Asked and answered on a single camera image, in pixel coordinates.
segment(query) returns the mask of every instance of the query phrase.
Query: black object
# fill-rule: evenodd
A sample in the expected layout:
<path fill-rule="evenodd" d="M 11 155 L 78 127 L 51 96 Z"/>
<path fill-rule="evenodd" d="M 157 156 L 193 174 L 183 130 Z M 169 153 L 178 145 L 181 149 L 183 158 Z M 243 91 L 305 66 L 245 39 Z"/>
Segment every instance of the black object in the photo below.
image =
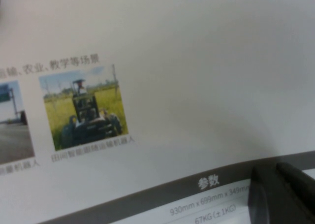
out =
<path fill-rule="evenodd" d="M 252 224 L 315 224 L 315 180 L 286 162 L 255 166 L 248 199 Z"/>

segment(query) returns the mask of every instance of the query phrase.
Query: photograph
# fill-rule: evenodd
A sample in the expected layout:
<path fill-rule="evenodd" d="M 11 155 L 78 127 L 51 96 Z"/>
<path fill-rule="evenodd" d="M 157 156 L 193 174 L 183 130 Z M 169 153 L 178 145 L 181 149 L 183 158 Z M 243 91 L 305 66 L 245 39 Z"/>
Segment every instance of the photograph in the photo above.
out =
<path fill-rule="evenodd" d="M 39 80 L 56 151 L 128 134 L 115 65 Z"/>
<path fill-rule="evenodd" d="M 0 164 L 34 157 L 18 81 L 0 84 Z"/>

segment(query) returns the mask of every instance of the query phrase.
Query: utility pole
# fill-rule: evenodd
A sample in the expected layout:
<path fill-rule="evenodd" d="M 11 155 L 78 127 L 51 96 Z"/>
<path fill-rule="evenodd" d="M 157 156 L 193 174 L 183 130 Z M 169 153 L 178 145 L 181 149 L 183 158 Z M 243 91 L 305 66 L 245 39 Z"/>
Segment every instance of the utility pole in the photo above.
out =
<path fill-rule="evenodd" d="M 13 89 L 11 88 L 10 91 L 11 91 L 11 98 L 12 98 L 13 106 L 14 106 L 15 117 L 16 117 L 16 119 L 19 119 L 18 112 L 16 110 L 16 104 L 15 104 L 15 97 L 14 97 Z"/>
<path fill-rule="evenodd" d="M 114 76 L 114 82 L 115 82 L 115 96 L 116 96 L 116 99 L 117 99 L 118 82 L 117 82 L 117 79 L 116 79 L 116 72 L 115 72 L 115 65 L 114 64 L 112 64 L 112 68 L 113 68 L 113 76 Z"/>
<path fill-rule="evenodd" d="M 50 94 L 50 92 L 49 92 L 49 87 L 48 87 L 48 84 L 47 84 L 47 80 L 45 80 L 45 84 L 46 84 L 45 89 L 46 89 L 48 95 L 51 96 L 51 94 Z M 52 97 L 52 102 L 53 102 L 53 107 L 54 107 L 54 109 L 56 110 L 56 105 L 55 105 L 54 97 Z"/>

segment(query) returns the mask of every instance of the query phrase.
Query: tractor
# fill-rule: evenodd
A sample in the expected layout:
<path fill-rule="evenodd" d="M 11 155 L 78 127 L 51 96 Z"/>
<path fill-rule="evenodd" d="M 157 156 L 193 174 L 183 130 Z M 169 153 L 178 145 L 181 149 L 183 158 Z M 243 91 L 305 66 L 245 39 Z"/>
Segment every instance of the tractor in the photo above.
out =
<path fill-rule="evenodd" d="M 72 102 L 76 115 L 69 117 L 69 123 L 62 129 L 62 148 L 70 148 L 122 133 L 122 126 L 116 114 L 100 111 L 95 95 L 83 87 L 83 79 L 72 82 Z"/>

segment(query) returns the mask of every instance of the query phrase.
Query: green road sign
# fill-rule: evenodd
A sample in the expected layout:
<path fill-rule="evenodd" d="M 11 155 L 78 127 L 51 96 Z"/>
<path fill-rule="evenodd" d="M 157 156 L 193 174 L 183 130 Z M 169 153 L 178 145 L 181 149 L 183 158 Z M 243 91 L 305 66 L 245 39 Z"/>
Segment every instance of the green road sign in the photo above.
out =
<path fill-rule="evenodd" d="M 7 102 L 7 101 L 10 101 L 10 100 L 11 100 L 11 98 L 10 98 L 10 94 L 9 93 L 0 95 L 0 102 Z"/>

